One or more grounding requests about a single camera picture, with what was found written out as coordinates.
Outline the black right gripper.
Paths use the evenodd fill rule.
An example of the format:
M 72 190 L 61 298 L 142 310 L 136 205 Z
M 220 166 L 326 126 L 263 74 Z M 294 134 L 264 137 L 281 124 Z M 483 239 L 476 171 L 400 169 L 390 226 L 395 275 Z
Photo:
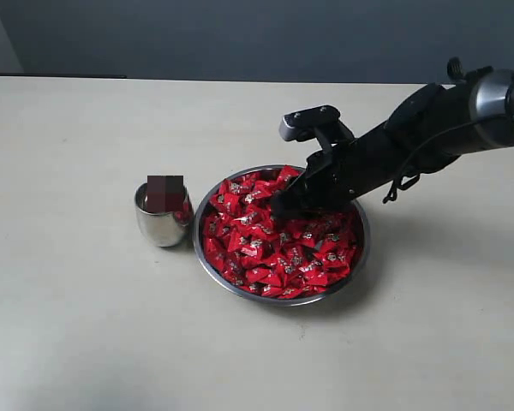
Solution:
M 275 217 L 313 219 L 342 211 L 364 194 L 393 181 L 409 156 L 383 125 L 352 141 L 320 144 L 307 158 L 305 171 L 270 201 Z

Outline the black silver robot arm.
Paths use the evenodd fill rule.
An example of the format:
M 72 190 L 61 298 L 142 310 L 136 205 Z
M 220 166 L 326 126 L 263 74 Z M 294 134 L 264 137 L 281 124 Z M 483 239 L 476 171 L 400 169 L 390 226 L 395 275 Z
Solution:
M 331 105 L 289 113 L 285 141 L 317 140 L 305 170 L 272 197 L 279 218 L 343 211 L 385 184 L 393 202 L 423 174 L 443 170 L 465 154 L 514 147 L 514 70 L 491 66 L 465 72 L 447 63 L 454 86 L 430 83 L 408 96 L 381 124 L 360 137 Z

